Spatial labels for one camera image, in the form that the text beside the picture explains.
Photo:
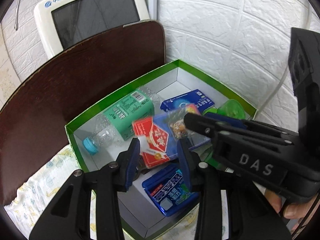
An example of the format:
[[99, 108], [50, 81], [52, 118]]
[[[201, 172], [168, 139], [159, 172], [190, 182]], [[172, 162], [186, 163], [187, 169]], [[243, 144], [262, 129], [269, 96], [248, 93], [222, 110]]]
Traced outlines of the person right hand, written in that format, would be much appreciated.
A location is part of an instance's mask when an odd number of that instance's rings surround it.
[[[270, 190], [265, 190], [264, 196], [271, 204], [271, 206], [275, 209], [275, 211], [279, 213], [282, 207], [281, 198]], [[283, 211], [283, 217], [286, 219], [303, 218], [310, 210], [310, 207], [316, 200], [316, 197], [317, 195], [313, 196], [313, 198], [307, 203], [288, 205]]]

